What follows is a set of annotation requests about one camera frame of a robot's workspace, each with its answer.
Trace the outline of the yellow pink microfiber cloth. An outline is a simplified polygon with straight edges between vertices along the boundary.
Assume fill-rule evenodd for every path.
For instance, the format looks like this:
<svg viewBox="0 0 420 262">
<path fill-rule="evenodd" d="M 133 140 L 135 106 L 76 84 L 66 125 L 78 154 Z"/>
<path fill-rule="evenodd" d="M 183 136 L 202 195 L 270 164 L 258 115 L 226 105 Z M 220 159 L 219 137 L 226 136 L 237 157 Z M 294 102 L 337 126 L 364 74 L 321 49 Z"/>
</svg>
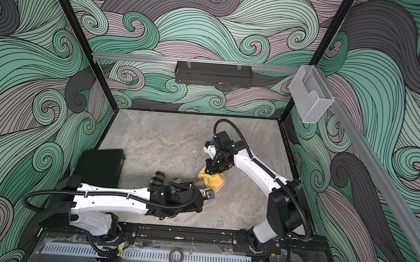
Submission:
<svg viewBox="0 0 420 262">
<path fill-rule="evenodd" d="M 219 192 L 226 181 L 223 173 L 209 175 L 206 173 L 206 168 L 199 172 L 198 178 L 204 183 L 206 189 L 212 189 L 215 194 Z"/>
</svg>

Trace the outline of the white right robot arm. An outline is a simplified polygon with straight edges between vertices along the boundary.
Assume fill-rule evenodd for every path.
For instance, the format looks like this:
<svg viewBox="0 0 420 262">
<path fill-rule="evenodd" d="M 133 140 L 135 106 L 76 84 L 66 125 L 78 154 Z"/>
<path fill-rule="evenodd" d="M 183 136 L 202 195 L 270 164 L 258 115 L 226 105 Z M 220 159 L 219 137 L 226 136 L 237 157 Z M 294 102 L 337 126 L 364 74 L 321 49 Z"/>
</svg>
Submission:
<svg viewBox="0 0 420 262">
<path fill-rule="evenodd" d="M 206 173 L 215 175 L 236 167 L 266 196 L 266 218 L 250 230 L 255 243 L 264 244 L 274 238 L 294 235 L 299 226 L 304 228 L 305 234 L 296 237 L 304 241 L 310 239 L 310 210 L 299 181 L 280 176 L 258 159 L 243 140 L 234 142 L 224 131 L 206 142 L 203 149 L 209 155 Z"/>
</svg>

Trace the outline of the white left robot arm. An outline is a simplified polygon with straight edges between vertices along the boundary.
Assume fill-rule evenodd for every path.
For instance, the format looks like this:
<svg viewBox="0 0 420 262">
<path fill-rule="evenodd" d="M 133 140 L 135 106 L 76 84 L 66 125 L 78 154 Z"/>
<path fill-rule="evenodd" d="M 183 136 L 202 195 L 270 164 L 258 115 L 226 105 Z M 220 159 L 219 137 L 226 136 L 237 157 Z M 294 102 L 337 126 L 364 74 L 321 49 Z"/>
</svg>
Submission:
<svg viewBox="0 0 420 262">
<path fill-rule="evenodd" d="M 199 189 L 188 183 L 154 185 L 140 189 L 92 186 L 79 176 L 61 181 L 50 194 L 43 209 L 40 226 L 73 226 L 95 237 L 116 236 L 118 213 L 148 215 L 160 220 L 187 212 L 202 212 L 205 201 L 212 200 L 212 189 Z"/>
</svg>

